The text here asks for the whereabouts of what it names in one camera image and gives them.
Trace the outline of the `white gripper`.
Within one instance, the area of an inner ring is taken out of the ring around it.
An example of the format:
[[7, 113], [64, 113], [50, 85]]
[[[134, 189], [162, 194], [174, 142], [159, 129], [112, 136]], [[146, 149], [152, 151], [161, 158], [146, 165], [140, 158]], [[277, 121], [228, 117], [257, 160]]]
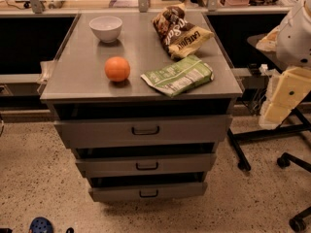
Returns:
[[[257, 50], [276, 51], [279, 27], [273, 28], [256, 44]], [[259, 126], [263, 129], [275, 129], [286, 119], [311, 91], [311, 70], [300, 67], [287, 69], [279, 78], [273, 94], [272, 104], [265, 101], [259, 113]]]

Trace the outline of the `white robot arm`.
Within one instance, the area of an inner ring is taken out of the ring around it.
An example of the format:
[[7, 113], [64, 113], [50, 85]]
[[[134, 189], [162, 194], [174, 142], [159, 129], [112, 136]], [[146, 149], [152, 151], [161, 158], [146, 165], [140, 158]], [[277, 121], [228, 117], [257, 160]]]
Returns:
[[275, 52], [286, 65], [273, 73], [259, 113], [263, 129], [275, 129], [311, 91], [311, 0], [298, 0], [278, 26], [258, 41], [256, 49]]

